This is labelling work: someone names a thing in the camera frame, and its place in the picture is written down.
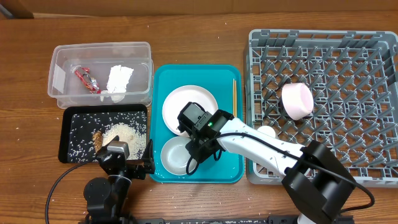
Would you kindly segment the pink plate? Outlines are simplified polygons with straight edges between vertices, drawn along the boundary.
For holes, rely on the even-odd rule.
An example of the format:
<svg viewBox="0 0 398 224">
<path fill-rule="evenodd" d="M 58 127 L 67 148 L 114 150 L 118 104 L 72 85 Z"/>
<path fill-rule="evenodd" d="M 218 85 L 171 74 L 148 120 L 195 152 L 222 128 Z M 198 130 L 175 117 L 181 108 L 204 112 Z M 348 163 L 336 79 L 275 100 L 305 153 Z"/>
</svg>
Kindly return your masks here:
<svg viewBox="0 0 398 224">
<path fill-rule="evenodd" d="M 205 111 L 213 114 L 218 110 L 215 97 L 205 88 L 196 85 L 185 85 L 173 90 L 165 99 L 162 106 L 162 118 L 166 127 L 178 136 L 188 137 L 186 132 L 181 133 L 178 127 L 177 116 L 188 102 L 195 102 Z"/>
</svg>

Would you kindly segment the grey bowl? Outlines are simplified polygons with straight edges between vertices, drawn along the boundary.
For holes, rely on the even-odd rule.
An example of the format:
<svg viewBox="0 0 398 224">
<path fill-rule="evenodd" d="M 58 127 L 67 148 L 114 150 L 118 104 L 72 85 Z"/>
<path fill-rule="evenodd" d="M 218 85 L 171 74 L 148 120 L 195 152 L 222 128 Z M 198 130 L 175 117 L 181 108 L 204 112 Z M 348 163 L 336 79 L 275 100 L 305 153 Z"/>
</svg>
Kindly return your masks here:
<svg viewBox="0 0 398 224">
<path fill-rule="evenodd" d="M 191 155 L 185 148 L 189 138 L 176 136 L 168 140 L 161 151 L 160 159 L 163 167 L 171 174 L 185 175 L 186 166 Z"/>
</svg>

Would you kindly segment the red snack wrapper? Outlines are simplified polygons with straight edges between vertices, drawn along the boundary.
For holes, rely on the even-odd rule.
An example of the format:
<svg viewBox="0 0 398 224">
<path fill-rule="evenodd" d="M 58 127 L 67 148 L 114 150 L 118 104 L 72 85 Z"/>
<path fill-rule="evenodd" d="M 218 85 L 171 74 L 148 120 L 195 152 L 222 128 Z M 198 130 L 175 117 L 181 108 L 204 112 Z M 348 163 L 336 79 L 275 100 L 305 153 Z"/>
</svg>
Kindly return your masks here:
<svg viewBox="0 0 398 224">
<path fill-rule="evenodd" d="M 89 89 L 90 93 L 101 93 L 98 82 L 94 77 L 90 75 L 90 69 L 88 67 L 76 66 L 73 69 L 73 72 L 80 79 L 82 84 L 84 84 L 84 86 Z"/>
</svg>

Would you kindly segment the white napkin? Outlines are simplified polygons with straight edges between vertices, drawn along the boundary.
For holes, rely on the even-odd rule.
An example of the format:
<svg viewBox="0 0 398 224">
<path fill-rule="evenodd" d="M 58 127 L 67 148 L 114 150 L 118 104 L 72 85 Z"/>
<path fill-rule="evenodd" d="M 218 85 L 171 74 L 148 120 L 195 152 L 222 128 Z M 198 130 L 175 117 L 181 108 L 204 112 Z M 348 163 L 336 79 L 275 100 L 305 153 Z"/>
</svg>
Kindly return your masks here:
<svg viewBox="0 0 398 224">
<path fill-rule="evenodd" d="M 127 84 L 133 73 L 134 69 L 123 67 L 122 65 L 115 65 L 111 67 L 108 82 L 106 85 L 107 90 L 102 90 L 102 93 L 125 93 Z"/>
</svg>

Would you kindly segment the pink bowl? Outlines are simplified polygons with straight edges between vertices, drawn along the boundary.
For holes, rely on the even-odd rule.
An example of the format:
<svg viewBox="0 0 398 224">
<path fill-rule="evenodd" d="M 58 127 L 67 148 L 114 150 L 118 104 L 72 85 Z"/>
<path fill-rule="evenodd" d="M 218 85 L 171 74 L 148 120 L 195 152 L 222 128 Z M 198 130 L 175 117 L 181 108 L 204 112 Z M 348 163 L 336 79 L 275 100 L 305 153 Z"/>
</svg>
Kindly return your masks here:
<svg viewBox="0 0 398 224">
<path fill-rule="evenodd" d="M 312 92 L 304 83 L 289 83 L 282 87 L 282 105 L 287 115 L 299 120 L 312 113 L 314 101 Z"/>
</svg>

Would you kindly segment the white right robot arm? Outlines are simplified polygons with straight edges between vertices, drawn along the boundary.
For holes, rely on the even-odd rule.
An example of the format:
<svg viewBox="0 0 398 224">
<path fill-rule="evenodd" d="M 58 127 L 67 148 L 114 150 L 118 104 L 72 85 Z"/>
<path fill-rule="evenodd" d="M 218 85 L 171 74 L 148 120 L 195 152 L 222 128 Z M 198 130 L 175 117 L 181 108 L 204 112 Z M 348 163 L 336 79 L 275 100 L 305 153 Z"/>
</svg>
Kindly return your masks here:
<svg viewBox="0 0 398 224">
<path fill-rule="evenodd" d="M 205 111 L 189 102 L 179 112 L 178 130 L 189 135 L 192 159 L 202 163 L 216 152 L 239 154 L 282 179 L 300 211 L 297 223 L 333 223 L 353 192 L 354 178 L 330 148 L 318 141 L 294 144 L 244 124 L 231 113 Z"/>
</svg>

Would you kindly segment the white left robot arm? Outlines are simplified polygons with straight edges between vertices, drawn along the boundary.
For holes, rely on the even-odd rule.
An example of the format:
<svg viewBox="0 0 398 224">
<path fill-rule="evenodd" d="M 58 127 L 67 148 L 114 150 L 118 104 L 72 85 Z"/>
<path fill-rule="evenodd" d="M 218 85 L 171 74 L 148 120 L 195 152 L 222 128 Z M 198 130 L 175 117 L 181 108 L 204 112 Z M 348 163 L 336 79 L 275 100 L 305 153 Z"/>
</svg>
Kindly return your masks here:
<svg viewBox="0 0 398 224">
<path fill-rule="evenodd" d="M 124 213 L 123 206 L 134 179 L 144 180 L 155 172 L 153 140 L 147 143 L 140 159 L 129 160 L 129 146 L 116 136 L 95 155 L 107 178 L 90 180 L 83 191 L 88 214 L 85 223 L 127 223 L 137 220 Z"/>
</svg>

